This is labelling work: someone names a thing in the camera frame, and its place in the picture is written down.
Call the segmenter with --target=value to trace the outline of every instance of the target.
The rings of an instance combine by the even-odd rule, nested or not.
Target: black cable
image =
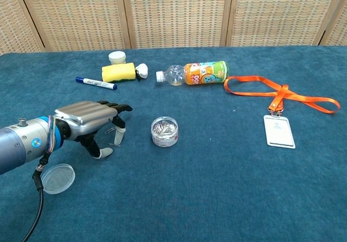
[[[38,211],[37,211],[37,215],[36,215],[36,219],[33,223],[33,225],[31,226],[31,229],[29,230],[28,234],[25,236],[25,238],[23,239],[22,242],[26,242],[28,241],[28,239],[30,238],[31,234],[33,233],[38,220],[40,219],[41,213],[42,213],[42,208],[43,208],[43,188],[39,188],[38,189],[38,195],[40,196],[40,201],[38,203]]]

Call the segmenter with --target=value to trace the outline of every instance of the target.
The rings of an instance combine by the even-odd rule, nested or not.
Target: white cup
[[[108,59],[110,60],[111,64],[124,64],[125,63],[125,53],[123,51],[115,51],[111,52],[108,55]]]

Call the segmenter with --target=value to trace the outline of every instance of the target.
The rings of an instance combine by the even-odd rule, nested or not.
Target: jar of paper clips
[[[151,125],[152,140],[159,147],[170,147],[177,143],[178,124],[171,117],[162,116]]]

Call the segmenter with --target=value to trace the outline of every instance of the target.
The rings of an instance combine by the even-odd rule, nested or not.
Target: blue marker
[[[88,79],[88,78],[76,77],[76,82],[94,85],[94,86],[101,86],[101,87],[109,88],[109,89],[113,89],[113,90],[117,89],[117,85],[115,85],[115,84],[106,83],[106,82],[97,81],[97,80]]]

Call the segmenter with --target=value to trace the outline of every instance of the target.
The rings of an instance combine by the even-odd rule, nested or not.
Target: yellow sponge
[[[102,67],[103,82],[134,80],[136,78],[134,63],[116,64]]]

